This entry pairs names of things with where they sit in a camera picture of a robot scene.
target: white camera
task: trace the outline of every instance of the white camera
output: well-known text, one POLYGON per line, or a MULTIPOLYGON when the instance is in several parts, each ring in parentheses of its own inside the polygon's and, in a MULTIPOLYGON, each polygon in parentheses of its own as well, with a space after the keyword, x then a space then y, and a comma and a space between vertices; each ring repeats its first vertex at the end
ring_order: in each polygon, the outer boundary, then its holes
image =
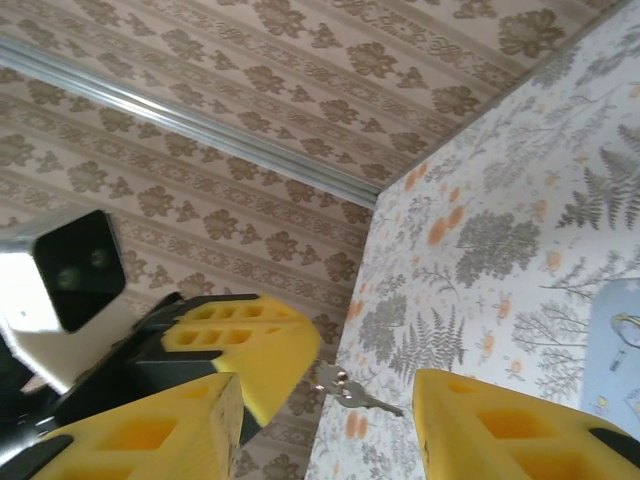
POLYGON ((108 214, 54 211, 0 231, 0 327, 12 354, 60 393, 124 338, 136 317, 108 214))

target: wallpaper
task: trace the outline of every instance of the wallpaper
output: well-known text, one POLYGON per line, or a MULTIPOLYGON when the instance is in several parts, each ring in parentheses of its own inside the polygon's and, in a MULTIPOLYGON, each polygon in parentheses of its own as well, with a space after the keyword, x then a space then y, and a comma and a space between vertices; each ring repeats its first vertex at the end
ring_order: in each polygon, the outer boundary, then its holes
POLYGON ((640 286, 639 19, 634 0, 382 194, 337 362, 407 414, 328 400, 308 480, 424 478, 419 368, 579 406, 594 295, 640 286))
POLYGON ((615 0, 3 0, 2 32, 383 186, 615 0))
MULTIPOLYGON (((0 84, 0 227, 105 209, 138 313, 176 290, 268 294, 312 318, 334 358, 370 211, 12 70, 0 84)), ((321 404, 303 380, 239 478, 301 478, 321 404)))

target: metal key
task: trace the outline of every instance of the metal key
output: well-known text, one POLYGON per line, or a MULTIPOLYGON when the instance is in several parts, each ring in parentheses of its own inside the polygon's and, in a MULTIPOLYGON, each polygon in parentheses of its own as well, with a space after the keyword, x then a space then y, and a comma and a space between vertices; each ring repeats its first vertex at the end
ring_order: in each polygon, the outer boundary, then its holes
POLYGON ((396 417, 404 417, 404 412, 398 407, 389 405, 378 400, 367 393, 362 385, 353 380, 347 380, 342 385, 342 395, 335 395, 338 403, 348 408, 381 408, 386 412, 393 413, 396 417))
POLYGON ((327 395, 342 395, 344 382, 349 380, 349 375, 344 368, 324 360, 314 366, 310 377, 315 388, 327 395))

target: yellow sponge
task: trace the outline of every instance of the yellow sponge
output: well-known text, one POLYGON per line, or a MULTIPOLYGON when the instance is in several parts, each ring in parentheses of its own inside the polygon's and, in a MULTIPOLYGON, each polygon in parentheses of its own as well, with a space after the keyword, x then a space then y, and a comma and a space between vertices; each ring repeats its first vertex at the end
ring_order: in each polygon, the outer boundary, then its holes
POLYGON ((55 430, 74 441, 33 478, 230 479, 242 417, 238 377, 202 377, 55 430))
POLYGON ((165 351, 220 351, 215 370, 240 376, 259 426, 284 405, 322 344, 307 317, 271 297, 210 302, 178 320, 161 340, 165 351))
POLYGON ((438 370, 419 370, 413 415, 429 480, 640 480, 590 432, 599 418, 438 370))

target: patterned wallpaper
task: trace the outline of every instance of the patterned wallpaper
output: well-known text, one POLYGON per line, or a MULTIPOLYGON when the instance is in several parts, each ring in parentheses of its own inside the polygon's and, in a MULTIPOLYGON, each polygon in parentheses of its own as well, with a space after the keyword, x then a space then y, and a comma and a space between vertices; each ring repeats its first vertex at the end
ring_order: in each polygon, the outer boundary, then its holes
MULTIPOLYGON (((175 290, 261 292, 312 318, 335 356, 369 211, 12 70, 0 85, 0 227, 103 208, 137 312, 175 290)), ((239 478, 301 478, 321 404, 303 380, 242 452, 239 478)))
POLYGON ((382 186, 615 0, 4 0, 3 34, 382 186))
POLYGON ((337 361, 407 416, 328 400, 308 480, 424 478, 419 368, 579 406, 594 295, 640 288, 639 64, 634 0, 381 195, 337 361))

